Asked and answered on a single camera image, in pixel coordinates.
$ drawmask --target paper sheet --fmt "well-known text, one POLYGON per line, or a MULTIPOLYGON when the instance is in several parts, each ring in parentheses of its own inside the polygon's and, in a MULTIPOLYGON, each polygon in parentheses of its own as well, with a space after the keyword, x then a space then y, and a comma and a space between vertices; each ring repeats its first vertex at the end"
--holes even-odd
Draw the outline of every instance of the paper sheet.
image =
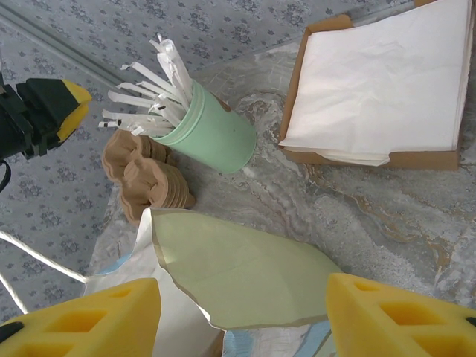
POLYGON ((469 0, 437 0, 370 25, 312 34, 280 144, 342 161, 379 155, 370 160, 376 164, 391 152, 455 149, 470 9, 469 0))
POLYGON ((315 247, 190 211, 153 210, 159 264, 220 329, 327 319, 329 274, 315 247))

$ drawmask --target white cable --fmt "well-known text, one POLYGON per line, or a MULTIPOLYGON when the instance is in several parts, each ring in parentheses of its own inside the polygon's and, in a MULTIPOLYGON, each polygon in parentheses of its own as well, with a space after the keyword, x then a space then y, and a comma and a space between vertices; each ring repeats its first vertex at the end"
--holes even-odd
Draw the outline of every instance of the white cable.
POLYGON ((28 245, 24 244, 22 241, 18 240, 17 238, 15 238, 14 236, 12 236, 12 235, 10 235, 6 232, 0 231, 0 239, 5 240, 5 241, 13 244, 17 248, 22 249, 25 253, 28 253, 33 258, 39 260, 40 262, 49 266, 50 268, 56 269, 57 271, 59 271, 60 273, 63 273, 64 275, 67 275, 67 276, 69 276, 69 277, 71 277, 75 280, 78 280, 81 283, 86 283, 88 281, 87 277, 85 277, 81 274, 78 274, 75 271, 72 271, 71 269, 66 268, 65 266, 61 266, 60 264, 54 262, 51 259, 48 259, 44 255, 42 255, 42 254, 38 253, 37 251, 33 250, 28 245))
POLYGON ((8 294, 12 297, 13 301, 15 301, 15 304, 18 306, 18 308, 24 313, 28 314, 28 309, 23 303, 22 299, 15 293, 15 290, 13 287, 8 283, 8 280, 5 279, 5 277, 0 273, 0 282, 3 284, 5 289, 7 290, 8 294))

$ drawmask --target mint green cup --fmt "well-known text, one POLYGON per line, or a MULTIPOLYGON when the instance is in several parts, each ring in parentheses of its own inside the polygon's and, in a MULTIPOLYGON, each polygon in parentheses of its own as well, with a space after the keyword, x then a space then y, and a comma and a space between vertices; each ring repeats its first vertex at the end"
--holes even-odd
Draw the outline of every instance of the mint green cup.
POLYGON ((252 157, 257 136, 245 118, 193 81, 192 103, 180 125, 152 139, 220 173, 235 173, 252 157))

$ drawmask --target gray marble surface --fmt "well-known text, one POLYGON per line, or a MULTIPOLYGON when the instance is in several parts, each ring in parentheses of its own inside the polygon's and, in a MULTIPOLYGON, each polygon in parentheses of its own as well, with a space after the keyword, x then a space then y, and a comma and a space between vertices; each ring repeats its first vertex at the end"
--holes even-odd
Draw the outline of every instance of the gray marble surface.
MULTIPOLYGON (((254 157, 221 175, 176 155, 197 198, 194 210, 319 247, 345 272, 464 306, 476 299, 475 72, 457 172, 296 164, 277 136, 298 45, 222 65, 195 77, 256 127, 254 157)), ((91 269, 132 249, 114 190, 91 269)))

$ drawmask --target cardboard tray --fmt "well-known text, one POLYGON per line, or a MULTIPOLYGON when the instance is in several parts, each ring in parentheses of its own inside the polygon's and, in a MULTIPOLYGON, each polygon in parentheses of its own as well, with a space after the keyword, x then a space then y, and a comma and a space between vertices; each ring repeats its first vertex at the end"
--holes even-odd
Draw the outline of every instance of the cardboard tray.
MULTIPOLYGON (((415 7, 429 4, 435 0, 414 0, 415 7)), ((300 70, 303 65, 304 52, 308 37, 319 31, 343 30, 353 27, 350 17, 340 15, 321 22, 309 25, 304 31, 303 39, 300 43, 297 53, 296 63, 292 71, 291 81, 289 83, 288 95, 283 109, 283 119, 281 121, 279 142, 285 137, 291 120, 291 113, 294 107, 296 96, 298 94, 300 70)), ((283 146, 279 148, 291 160, 302 164, 327 164, 341 166, 363 166, 346 162, 331 161, 316 154, 315 152, 293 152, 286 150, 283 146)), ((455 151, 421 151, 421 152, 392 152, 390 154, 390 162, 379 167, 400 167, 408 169, 424 169, 424 170, 458 170, 460 160, 460 143, 455 151)))

